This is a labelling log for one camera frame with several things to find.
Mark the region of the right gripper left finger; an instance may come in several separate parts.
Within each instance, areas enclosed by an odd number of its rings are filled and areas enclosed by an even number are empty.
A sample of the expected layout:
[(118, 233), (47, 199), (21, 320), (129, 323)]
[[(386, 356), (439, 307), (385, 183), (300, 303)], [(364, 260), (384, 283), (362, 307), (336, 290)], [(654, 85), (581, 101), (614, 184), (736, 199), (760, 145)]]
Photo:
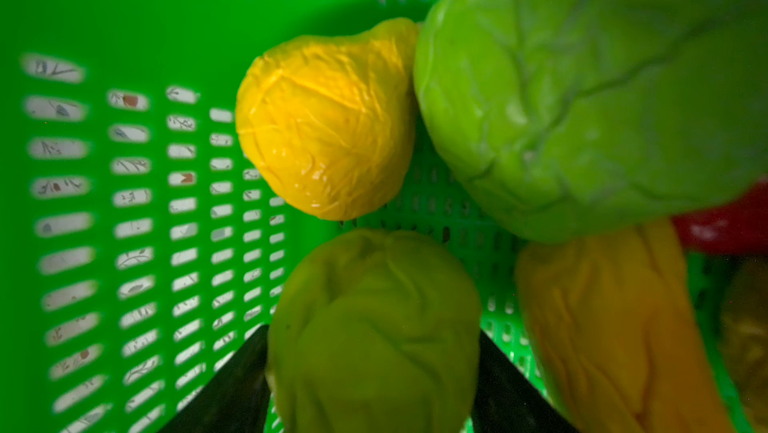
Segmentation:
[(265, 377), (269, 327), (262, 325), (160, 433), (260, 433), (271, 391)]

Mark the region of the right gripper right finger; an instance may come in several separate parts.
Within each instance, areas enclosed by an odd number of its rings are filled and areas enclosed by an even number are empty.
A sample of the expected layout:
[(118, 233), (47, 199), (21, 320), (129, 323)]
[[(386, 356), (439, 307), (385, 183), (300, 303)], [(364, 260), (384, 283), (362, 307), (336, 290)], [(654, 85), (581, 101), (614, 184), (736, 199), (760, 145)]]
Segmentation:
[(480, 333), (474, 432), (576, 433), (485, 333)]

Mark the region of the orange carrot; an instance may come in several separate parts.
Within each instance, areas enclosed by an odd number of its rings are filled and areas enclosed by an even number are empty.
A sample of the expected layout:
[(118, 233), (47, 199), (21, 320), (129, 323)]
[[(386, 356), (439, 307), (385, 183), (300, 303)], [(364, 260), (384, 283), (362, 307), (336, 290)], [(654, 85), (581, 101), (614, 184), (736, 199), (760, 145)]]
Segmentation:
[(547, 393), (577, 430), (733, 430), (670, 221), (531, 242), (514, 279)]

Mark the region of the green pear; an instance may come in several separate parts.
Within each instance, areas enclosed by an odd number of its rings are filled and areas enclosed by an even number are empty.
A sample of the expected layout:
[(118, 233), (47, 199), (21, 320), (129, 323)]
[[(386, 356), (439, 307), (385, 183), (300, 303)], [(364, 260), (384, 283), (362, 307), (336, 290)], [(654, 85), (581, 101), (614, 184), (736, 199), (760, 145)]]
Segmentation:
[(478, 382), (481, 301), (462, 262), (409, 231), (356, 229), (289, 275), (266, 377), (287, 432), (459, 432)]

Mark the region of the yellow lemon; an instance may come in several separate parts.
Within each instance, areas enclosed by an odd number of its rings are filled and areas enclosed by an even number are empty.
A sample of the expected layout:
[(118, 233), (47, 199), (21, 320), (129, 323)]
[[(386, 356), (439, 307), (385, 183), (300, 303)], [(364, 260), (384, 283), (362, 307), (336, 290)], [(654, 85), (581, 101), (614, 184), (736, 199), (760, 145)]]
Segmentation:
[(288, 205), (349, 221), (399, 193), (419, 116), (419, 33), (395, 18), (350, 36), (300, 36), (254, 59), (236, 95), (238, 140)]

